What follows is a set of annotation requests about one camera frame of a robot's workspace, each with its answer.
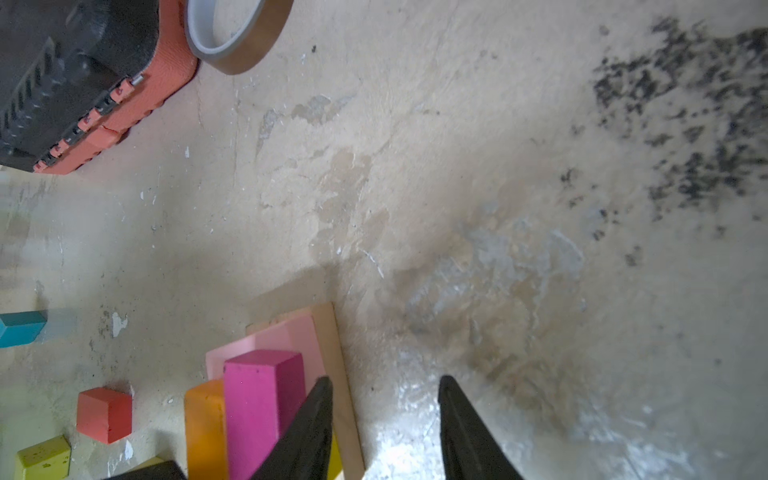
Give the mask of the yellow-green square block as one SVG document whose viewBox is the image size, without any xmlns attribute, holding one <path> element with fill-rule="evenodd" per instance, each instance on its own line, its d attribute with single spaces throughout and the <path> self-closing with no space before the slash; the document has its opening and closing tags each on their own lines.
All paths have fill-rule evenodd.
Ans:
<svg viewBox="0 0 768 480">
<path fill-rule="evenodd" d="M 71 446 L 61 435 L 19 450 L 15 480 L 63 480 L 69 476 Z"/>
</svg>

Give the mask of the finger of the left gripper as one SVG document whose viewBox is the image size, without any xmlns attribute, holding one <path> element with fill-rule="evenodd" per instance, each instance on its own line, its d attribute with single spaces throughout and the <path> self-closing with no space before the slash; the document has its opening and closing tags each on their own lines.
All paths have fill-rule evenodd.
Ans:
<svg viewBox="0 0 768 480">
<path fill-rule="evenodd" d="M 186 480 L 186 476 L 174 461 L 161 461 L 135 468 L 108 480 Z"/>
</svg>

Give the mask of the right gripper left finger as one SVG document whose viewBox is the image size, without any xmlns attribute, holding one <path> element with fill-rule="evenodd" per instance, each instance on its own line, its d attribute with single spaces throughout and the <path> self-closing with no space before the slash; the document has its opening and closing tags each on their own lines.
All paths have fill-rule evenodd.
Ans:
<svg viewBox="0 0 768 480">
<path fill-rule="evenodd" d="M 251 480 L 326 479 L 332 447 L 333 385 L 320 377 Z"/>
</svg>

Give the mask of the magenta rectangular block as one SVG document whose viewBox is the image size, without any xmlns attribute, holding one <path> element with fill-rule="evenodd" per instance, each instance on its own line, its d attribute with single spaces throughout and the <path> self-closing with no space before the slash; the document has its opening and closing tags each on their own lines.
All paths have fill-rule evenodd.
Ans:
<svg viewBox="0 0 768 480">
<path fill-rule="evenodd" d="M 254 350 L 224 364 L 229 477 L 249 479 L 283 436 L 306 398 L 303 357 Z"/>
</svg>

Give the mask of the natural wood plank block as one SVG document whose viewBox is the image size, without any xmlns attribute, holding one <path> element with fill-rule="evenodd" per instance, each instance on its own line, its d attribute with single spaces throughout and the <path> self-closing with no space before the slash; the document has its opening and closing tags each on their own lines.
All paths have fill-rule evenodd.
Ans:
<svg viewBox="0 0 768 480">
<path fill-rule="evenodd" d="M 316 355 L 310 355 L 301 350 L 309 383 L 307 389 L 310 390 L 315 379 L 322 375 L 327 375 L 333 382 L 333 427 L 343 473 L 346 479 L 362 479 L 366 465 L 333 304 L 316 304 L 281 314 L 268 323 L 251 323 L 245 333 L 257 334 L 273 326 L 292 327 L 303 318 L 312 320 L 311 332 L 314 333 L 318 351 Z"/>
</svg>

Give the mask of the orange rectangular block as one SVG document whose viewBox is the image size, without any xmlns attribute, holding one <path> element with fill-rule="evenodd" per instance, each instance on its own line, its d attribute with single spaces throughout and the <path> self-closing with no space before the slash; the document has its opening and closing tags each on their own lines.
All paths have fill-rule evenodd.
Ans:
<svg viewBox="0 0 768 480">
<path fill-rule="evenodd" d="M 184 396 L 188 478 L 228 479 L 224 386 L 211 380 Z"/>
</svg>

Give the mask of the light pink block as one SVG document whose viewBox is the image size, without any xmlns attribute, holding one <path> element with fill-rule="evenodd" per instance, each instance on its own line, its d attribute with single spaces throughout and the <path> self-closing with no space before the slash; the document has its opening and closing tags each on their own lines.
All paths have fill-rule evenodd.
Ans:
<svg viewBox="0 0 768 480">
<path fill-rule="evenodd" d="M 300 353 L 307 391 L 311 390 L 318 378 L 326 375 L 314 321 L 310 315 L 300 315 L 207 352 L 207 379 L 222 379 L 227 360 L 255 350 Z"/>
</svg>

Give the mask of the yellow red-striped block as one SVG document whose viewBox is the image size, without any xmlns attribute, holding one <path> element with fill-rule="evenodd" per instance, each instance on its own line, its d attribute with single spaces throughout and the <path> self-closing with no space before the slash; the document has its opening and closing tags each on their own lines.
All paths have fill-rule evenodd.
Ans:
<svg viewBox="0 0 768 480">
<path fill-rule="evenodd" d="M 341 455 L 338 447 L 336 434 L 332 435 L 327 479 L 328 480 L 344 479 L 343 463 L 342 463 L 342 459 L 341 459 Z"/>
</svg>

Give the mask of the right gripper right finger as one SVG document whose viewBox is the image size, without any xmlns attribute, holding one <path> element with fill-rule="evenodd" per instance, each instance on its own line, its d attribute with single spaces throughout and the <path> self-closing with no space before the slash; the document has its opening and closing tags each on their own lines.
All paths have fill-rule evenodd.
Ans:
<svg viewBox="0 0 768 480">
<path fill-rule="evenodd" d="M 441 377 L 438 403 L 446 479 L 523 479 L 453 376 Z"/>
</svg>

